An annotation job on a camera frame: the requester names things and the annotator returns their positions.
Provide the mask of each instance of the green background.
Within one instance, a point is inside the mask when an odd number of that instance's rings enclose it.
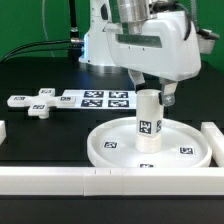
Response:
[[[190,0],[179,0],[188,7]],[[46,28],[49,40],[70,37],[68,0],[45,0]],[[89,0],[76,0],[78,27],[83,35],[89,28]],[[224,1],[198,0],[198,20],[201,28],[212,29],[221,35],[212,55],[202,58],[224,72]],[[44,41],[42,0],[0,0],[0,57],[11,49],[37,41]],[[55,52],[55,56],[66,56]],[[51,56],[51,53],[35,53]]]

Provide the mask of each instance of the black tabletop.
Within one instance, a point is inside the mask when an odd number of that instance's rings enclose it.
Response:
[[[0,65],[0,120],[7,139],[0,146],[0,166],[91,166],[86,140],[96,126],[134,110],[51,108],[50,117],[29,117],[28,108],[9,108],[11,95],[35,96],[40,88],[133,90],[127,75],[81,70],[67,59],[22,58]],[[149,88],[157,78],[145,75]],[[199,76],[179,83],[176,104],[165,118],[200,129],[212,121],[224,131],[224,76],[203,62]],[[0,223],[222,223],[223,197],[16,197],[0,196]]]
[[[28,108],[10,108],[11,95],[36,96],[40,88],[133,90],[127,73],[100,74],[81,70],[68,59],[25,58],[0,65],[0,119],[6,121],[7,139],[0,146],[0,165],[91,166],[86,140],[96,126],[121,117],[135,116],[135,110],[80,110],[51,108],[50,117],[29,117]],[[160,89],[157,78],[145,75],[149,88]],[[176,103],[164,117],[200,129],[213,121],[224,127],[224,76],[203,63],[196,78],[180,82]]]

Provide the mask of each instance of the white round tray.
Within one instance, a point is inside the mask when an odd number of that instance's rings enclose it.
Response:
[[[136,118],[112,120],[95,128],[87,140],[88,156],[96,167],[206,167],[212,152],[198,130],[163,119],[161,150],[154,154],[135,148]]]

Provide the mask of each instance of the white cylindrical block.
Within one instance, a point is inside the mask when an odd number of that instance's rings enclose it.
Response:
[[[155,153],[161,148],[161,127],[164,107],[159,103],[158,90],[137,93],[136,148],[140,152]]]

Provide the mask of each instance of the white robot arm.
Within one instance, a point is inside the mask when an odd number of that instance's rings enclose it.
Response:
[[[201,68],[195,27],[178,6],[167,0],[92,0],[80,62],[95,71],[127,68],[136,90],[144,85],[143,73],[157,76],[162,104],[173,105],[177,82]]]

